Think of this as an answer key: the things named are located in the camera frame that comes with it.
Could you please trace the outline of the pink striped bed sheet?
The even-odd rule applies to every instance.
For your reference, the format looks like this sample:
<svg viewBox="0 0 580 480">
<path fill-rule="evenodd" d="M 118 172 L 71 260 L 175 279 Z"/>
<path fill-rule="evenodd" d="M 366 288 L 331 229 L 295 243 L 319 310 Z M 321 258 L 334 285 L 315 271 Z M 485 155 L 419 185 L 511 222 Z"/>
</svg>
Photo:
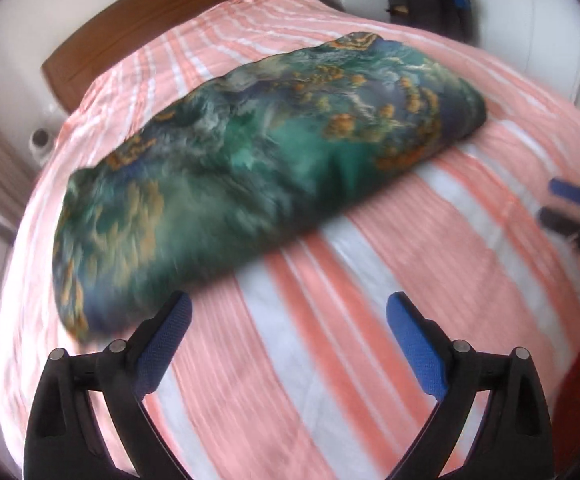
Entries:
<svg viewBox="0 0 580 480">
<path fill-rule="evenodd" d="M 580 183 L 580 110 L 431 32 L 318 0 L 228 0 L 100 75 L 37 181 L 0 297 L 0 424 L 16 462 L 48 353 L 76 351 L 51 284 L 70 174 L 203 81 L 356 30 L 454 70 L 484 95 L 488 120 L 364 206 L 195 294 L 149 414 L 198 479 L 382 479 L 434 404 L 386 325 L 397 290 L 478 350 L 527 348 L 557 401 L 580 354 L 580 258 L 535 215 L 551 178 Z"/>
</svg>

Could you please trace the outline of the dark clothes with blue jacket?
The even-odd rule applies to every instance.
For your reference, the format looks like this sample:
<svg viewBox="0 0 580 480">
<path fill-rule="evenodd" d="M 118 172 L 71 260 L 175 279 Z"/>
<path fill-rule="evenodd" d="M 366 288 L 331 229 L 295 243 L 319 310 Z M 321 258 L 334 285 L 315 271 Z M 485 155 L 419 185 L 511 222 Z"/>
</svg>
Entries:
<svg viewBox="0 0 580 480">
<path fill-rule="evenodd" d="M 389 0 L 390 21 L 464 44 L 476 42 L 470 0 Z"/>
</svg>

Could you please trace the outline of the brown wooden headboard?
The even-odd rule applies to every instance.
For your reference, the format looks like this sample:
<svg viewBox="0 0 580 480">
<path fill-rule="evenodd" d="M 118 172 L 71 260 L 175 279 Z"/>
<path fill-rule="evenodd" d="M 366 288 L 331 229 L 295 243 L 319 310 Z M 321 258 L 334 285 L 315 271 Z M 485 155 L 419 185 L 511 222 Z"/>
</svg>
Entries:
<svg viewBox="0 0 580 480">
<path fill-rule="evenodd" d="M 104 72 L 173 27 L 226 0 L 118 0 L 77 29 L 42 65 L 69 114 Z"/>
</svg>

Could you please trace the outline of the white wardrobe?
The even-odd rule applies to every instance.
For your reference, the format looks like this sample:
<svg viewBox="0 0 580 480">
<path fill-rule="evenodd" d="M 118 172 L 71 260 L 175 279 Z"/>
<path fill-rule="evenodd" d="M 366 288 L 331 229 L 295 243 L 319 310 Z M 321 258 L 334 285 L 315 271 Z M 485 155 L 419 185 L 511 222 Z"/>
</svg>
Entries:
<svg viewBox="0 0 580 480">
<path fill-rule="evenodd" d="M 470 0 L 476 46 L 580 109 L 578 0 Z"/>
</svg>

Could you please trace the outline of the green floral garment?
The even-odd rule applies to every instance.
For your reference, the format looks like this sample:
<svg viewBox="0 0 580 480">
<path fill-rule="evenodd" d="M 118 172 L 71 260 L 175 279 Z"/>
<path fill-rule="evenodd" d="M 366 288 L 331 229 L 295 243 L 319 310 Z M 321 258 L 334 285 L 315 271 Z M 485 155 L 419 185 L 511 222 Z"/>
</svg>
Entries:
<svg viewBox="0 0 580 480">
<path fill-rule="evenodd" d="M 239 66 L 70 175 L 52 250 L 64 328 L 124 332 L 470 136 L 482 94 L 373 32 Z"/>
</svg>

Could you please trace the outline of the white round bedside device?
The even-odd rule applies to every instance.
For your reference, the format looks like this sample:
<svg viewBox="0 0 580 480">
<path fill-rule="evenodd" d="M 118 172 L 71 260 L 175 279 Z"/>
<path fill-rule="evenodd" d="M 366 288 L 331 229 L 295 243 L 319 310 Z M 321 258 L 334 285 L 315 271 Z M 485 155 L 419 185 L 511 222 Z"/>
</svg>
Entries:
<svg viewBox="0 0 580 480">
<path fill-rule="evenodd" d="M 28 150 L 37 166 L 43 168 L 51 158 L 57 144 L 55 133 L 38 128 L 28 138 Z"/>
</svg>

